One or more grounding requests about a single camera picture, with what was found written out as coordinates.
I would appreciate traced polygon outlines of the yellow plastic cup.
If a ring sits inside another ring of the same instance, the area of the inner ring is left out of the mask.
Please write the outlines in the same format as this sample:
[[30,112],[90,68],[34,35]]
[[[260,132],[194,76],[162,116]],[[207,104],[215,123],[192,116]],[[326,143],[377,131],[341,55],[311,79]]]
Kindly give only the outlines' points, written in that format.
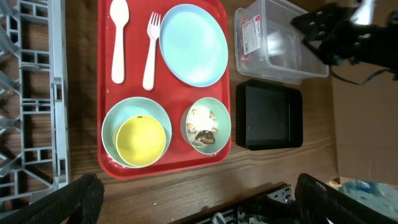
[[139,115],[123,122],[114,143],[124,162],[134,167],[147,167],[160,159],[166,142],[162,125],[151,116]]

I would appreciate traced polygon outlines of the pink plastic fork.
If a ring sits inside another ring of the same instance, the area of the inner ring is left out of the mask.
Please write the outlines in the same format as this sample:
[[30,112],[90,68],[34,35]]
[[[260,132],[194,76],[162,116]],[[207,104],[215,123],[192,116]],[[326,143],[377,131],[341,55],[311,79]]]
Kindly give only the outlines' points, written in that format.
[[153,12],[147,26],[150,42],[142,81],[142,86],[147,91],[151,91],[154,88],[156,42],[160,36],[160,23],[161,15],[158,12]]

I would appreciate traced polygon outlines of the small light blue saucer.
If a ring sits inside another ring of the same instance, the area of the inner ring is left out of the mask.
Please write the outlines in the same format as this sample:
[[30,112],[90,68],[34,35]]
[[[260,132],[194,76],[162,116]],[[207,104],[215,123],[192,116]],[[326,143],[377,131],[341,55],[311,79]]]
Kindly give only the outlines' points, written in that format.
[[162,156],[165,154],[165,152],[167,152],[172,139],[172,123],[170,118],[166,110],[164,110],[163,107],[154,100],[137,96],[126,98],[115,104],[108,111],[108,114],[104,118],[101,128],[102,143],[112,160],[128,168],[143,167],[130,166],[121,159],[115,147],[115,137],[119,127],[123,124],[123,122],[133,116],[139,115],[146,115],[155,118],[164,128],[167,142]]

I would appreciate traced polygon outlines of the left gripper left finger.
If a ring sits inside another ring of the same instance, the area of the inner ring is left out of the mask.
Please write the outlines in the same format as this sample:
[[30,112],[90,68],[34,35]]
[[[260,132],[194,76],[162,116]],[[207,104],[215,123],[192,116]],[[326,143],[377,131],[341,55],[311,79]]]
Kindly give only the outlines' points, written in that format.
[[104,201],[104,185],[85,174],[67,186],[1,219],[1,224],[96,223]]

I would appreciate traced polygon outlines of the leftover rice food waste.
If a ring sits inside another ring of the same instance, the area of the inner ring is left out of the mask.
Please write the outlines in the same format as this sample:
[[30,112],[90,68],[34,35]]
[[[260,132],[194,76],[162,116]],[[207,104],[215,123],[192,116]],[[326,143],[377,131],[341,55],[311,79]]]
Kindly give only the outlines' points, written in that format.
[[195,147],[214,144],[218,123],[212,110],[202,105],[194,106],[187,116],[187,133]]

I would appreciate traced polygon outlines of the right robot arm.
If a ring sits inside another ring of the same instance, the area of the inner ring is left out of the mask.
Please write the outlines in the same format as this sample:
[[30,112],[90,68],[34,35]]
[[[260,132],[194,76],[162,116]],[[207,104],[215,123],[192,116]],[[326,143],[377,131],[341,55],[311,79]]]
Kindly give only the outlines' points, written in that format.
[[335,73],[332,76],[346,83],[364,85],[378,75],[392,73],[397,80],[397,10],[391,11],[384,27],[372,23],[374,1],[358,1],[343,7],[333,2],[291,20],[303,34],[302,43],[325,65],[339,66],[344,60],[381,66],[358,83]]

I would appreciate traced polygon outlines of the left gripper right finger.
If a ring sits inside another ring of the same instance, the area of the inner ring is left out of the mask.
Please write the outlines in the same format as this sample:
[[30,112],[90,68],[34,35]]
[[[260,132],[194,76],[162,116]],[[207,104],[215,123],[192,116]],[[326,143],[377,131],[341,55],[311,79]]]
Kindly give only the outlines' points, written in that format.
[[301,223],[397,224],[306,173],[298,177],[295,203]]

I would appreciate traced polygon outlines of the green bowl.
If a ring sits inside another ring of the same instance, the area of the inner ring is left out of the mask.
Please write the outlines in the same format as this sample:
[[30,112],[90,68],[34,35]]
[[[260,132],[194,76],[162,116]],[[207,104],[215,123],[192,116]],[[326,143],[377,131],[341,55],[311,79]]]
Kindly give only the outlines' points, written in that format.
[[[215,134],[216,142],[205,147],[195,147],[188,138],[187,133],[187,116],[194,106],[202,105],[212,110],[218,123],[218,133]],[[182,137],[186,143],[192,148],[204,155],[212,155],[219,153],[228,143],[231,135],[231,117],[225,105],[215,98],[205,97],[197,100],[190,105],[183,113],[180,120],[180,130]]]

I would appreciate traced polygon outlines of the white plastic spoon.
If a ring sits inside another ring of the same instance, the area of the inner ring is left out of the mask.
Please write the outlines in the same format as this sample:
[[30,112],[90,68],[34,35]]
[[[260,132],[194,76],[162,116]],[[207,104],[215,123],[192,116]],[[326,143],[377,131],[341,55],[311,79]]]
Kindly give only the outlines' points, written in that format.
[[124,27],[129,21],[129,8],[127,1],[113,0],[109,14],[116,27],[111,79],[116,84],[122,84],[125,77]]

